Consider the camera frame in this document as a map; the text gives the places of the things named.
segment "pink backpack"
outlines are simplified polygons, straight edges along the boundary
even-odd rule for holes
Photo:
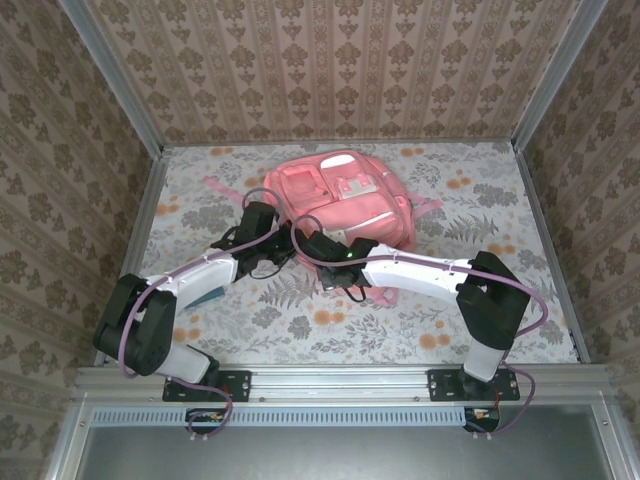
[[[363,237],[402,250],[415,248],[409,192],[377,158],[355,150],[300,158],[270,171],[264,186],[280,195],[287,218],[313,215],[327,236],[346,246]],[[269,194],[265,200],[275,203]],[[299,227],[307,236],[317,229],[310,220],[301,221]],[[389,298],[395,292],[384,301],[384,291],[377,287],[368,289],[367,294],[379,303],[395,301]]]

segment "metal plate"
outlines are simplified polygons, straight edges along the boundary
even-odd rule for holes
[[[216,385],[231,395],[234,402],[248,402],[251,392],[251,372],[248,370],[222,370]],[[193,390],[178,383],[167,380],[162,391],[165,402],[224,402],[224,399],[213,392]]]
[[[490,383],[484,384],[477,381],[478,388],[473,392],[465,391],[462,381],[459,379],[459,368],[434,369],[427,372],[429,379],[429,396],[432,402],[451,401],[495,401],[500,396],[500,401],[520,400],[520,390],[516,374],[507,369],[499,369]]]

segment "gray panel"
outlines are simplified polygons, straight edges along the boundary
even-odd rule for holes
[[[611,479],[590,407],[536,407],[504,436],[460,427],[92,429],[80,479]]]

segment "floral tablecloth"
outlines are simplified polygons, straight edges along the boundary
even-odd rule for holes
[[[261,185],[265,172],[285,160],[340,148],[380,158],[410,190],[444,203],[416,222],[417,252],[473,258],[478,250],[489,250],[542,293],[550,320],[518,339],[512,361],[577,361],[506,142],[175,148],[142,273],[184,264],[237,224],[240,207],[207,186],[205,176],[244,193]],[[256,276],[272,268],[260,266]],[[244,278],[225,290],[225,296],[183,311],[174,327],[174,340],[191,343],[223,363],[459,363],[471,340],[457,306],[407,291],[400,292],[395,306],[356,304],[324,293],[315,274],[297,261],[268,280]],[[531,302],[524,324],[539,315],[540,308]]]

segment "beige wall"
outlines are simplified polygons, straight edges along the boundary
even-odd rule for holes
[[[609,1],[526,157],[591,354],[638,441],[640,2]]]
[[[167,143],[509,137],[577,0],[89,0]]]
[[[0,478],[36,478],[149,169],[55,1],[0,2]]]

